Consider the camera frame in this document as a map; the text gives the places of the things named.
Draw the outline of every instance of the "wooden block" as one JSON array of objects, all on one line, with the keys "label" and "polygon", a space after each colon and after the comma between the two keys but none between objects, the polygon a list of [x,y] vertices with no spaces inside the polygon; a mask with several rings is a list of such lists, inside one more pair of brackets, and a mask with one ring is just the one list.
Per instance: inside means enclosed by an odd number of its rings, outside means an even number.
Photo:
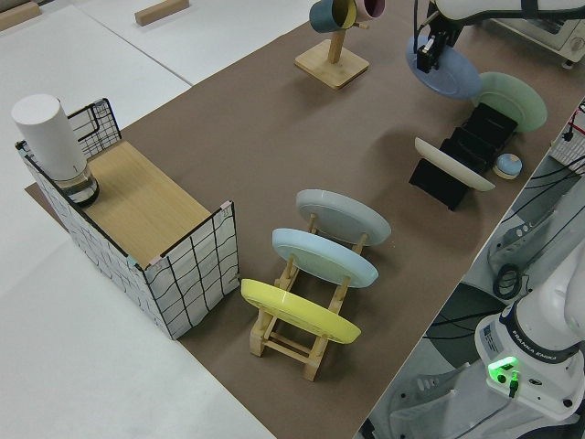
[{"label": "wooden block", "polygon": [[85,212],[143,268],[210,215],[126,141],[96,155],[90,169],[100,195]]},{"label": "wooden block", "polygon": [[332,63],[328,60],[330,46],[331,40],[326,39],[299,55],[294,60],[294,64],[311,73],[332,89],[341,89],[353,78],[366,71],[369,62],[346,48],[342,48],[339,60]]},{"label": "wooden block", "polygon": [[40,16],[40,7],[35,2],[24,3],[0,14],[0,31],[19,25],[30,18]]},{"label": "wooden block", "polygon": [[134,14],[136,23],[145,26],[189,7],[189,0],[164,0]]}]

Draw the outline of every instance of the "mug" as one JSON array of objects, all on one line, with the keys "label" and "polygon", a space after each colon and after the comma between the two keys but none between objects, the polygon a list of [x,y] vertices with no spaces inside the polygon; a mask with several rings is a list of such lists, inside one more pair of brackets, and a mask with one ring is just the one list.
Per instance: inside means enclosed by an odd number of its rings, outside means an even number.
[{"label": "mug", "polygon": [[309,21],[319,33],[349,29],[356,22],[355,0],[321,0],[311,6]]},{"label": "mug", "polygon": [[386,0],[356,0],[356,22],[373,20],[384,14]]}]

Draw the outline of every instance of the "oven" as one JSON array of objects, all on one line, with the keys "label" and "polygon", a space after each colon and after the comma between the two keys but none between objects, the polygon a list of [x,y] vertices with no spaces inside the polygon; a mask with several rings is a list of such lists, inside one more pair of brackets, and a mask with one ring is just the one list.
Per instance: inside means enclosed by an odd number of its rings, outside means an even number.
[{"label": "oven", "polygon": [[585,20],[497,18],[496,23],[552,50],[566,60],[565,67],[585,55]]}]

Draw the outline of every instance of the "light blue plate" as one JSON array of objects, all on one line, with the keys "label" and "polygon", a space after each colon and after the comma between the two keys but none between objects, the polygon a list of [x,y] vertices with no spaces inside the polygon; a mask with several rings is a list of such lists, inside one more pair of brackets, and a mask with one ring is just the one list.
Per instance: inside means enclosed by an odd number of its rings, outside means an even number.
[{"label": "light blue plate", "polygon": [[296,195],[296,208],[307,221],[314,214],[319,231],[350,244],[357,244],[365,233],[365,245],[378,245],[391,233],[388,222],[375,210],[335,192],[302,190]]},{"label": "light blue plate", "polygon": [[307,231],[276,229],[272,247],[285,261],[292,256],[295,267],[332,284],[349,276],[349,286],[365,288],[378,278],[376,267],[359,254]]},{"label": "light blue plate", "polygon": [[[428,37],[419,36],[419,47]],[[453,99],[470,99],[482,89],[482,80],[475,66],[454,48],[445,46],[439,57],[439,68],[429,73],[417,69],[417,54],[413,53],[414,37],[406,46],[406,61],[420,82],[439,94]]]}]

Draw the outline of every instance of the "brown tabletop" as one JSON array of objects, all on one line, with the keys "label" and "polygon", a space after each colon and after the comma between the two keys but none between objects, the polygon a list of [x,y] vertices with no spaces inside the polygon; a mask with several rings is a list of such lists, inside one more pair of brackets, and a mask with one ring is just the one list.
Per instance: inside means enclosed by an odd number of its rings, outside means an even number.
[{"label": "brown tabletop", "polygon": [[[480,72],[526,81],[549,117],[506,148],[524,161],[520,178],[490,171],[495,190],[471,191],[449,211],[409,184],[419,160],[414,138],[439,145],[473,106],[412,76],[404,57],[411,20],[411,2],[397,0],[369,30],[349,30],[345,47],[370,67],[340,91],[294,67],[297,55],[329,37],[304,25],[122,133],[207,209],[235,202],[242,277],[272,283],[280,275],[284,261],[271,248],[271,231],[304,228],[295,209],[302,189],[345,194],[391,224],[390,238],[363,252],[379,278],[350,290],[341,310],[362,335],[351,345],[331,343],[315,382],[273,350],[262,358],[249,353],[257,312],[239,292],[181,337],[279,439],[353,437],[585,95],[580,65],[563,70],[561,59],[496,25],[467,27],[456,48]],[[333,289],[307,275],[294,291],[326,305]]]}]

